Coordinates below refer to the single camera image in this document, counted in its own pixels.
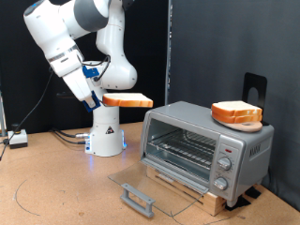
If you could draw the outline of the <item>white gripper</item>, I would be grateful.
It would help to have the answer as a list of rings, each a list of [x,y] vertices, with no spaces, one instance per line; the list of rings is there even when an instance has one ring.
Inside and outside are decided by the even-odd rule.
[[[63,77],[64,82],[79,101],[89,102],[92,92],[80,67]]]

